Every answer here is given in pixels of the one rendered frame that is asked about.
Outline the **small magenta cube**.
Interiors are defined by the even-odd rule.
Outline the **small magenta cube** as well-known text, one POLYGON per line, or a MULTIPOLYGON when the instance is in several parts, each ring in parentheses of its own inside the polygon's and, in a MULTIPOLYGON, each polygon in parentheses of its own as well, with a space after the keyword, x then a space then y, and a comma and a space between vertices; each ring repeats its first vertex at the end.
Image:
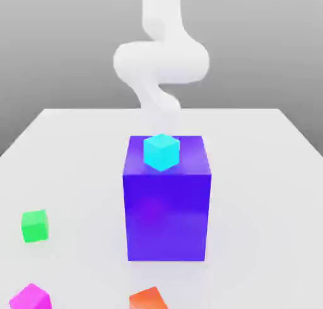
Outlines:
POLYGON ((30 283, 9 301, 11 309, 52 309, 48 292, 30 283))

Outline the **small cyan cube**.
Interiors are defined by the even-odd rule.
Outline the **small cyan cube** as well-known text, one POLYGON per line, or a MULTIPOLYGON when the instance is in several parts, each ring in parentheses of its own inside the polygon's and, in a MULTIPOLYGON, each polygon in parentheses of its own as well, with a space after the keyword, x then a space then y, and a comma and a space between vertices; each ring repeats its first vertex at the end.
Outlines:
POLYGON ((180 141, 166 134, 159 134, 143 140, 144 163, 159 172, 178 165, 180 141))

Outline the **small green cube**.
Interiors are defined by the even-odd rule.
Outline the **small green cube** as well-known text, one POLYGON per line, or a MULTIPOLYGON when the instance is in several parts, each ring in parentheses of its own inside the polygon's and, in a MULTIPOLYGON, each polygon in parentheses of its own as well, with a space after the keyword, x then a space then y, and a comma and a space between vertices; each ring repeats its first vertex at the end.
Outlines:
POLYGON ((47 240, 49 237, 49 221, 45 209, 23 213, 21 230, 25 243, 47 240))

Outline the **small orange cube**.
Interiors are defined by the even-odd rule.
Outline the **small orange cube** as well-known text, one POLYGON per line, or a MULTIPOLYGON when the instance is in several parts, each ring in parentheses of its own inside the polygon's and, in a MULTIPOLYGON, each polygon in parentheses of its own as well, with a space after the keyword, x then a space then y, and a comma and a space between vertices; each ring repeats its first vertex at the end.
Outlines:
POLYGON ((168 309, 158 288, 151 288, 132 294, 129 297, 129 309, 168 309))

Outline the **large purple box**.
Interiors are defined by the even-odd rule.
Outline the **large purple box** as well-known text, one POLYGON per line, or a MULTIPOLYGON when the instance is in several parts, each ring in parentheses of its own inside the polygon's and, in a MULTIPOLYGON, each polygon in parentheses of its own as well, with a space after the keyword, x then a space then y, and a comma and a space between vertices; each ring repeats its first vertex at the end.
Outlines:
POLYGON ((178 165, 159 172, 143 161, 143 136, 131 136, 122 174, 127 258, 203 261, 211 169, 200 136, 180 136, 178 165))

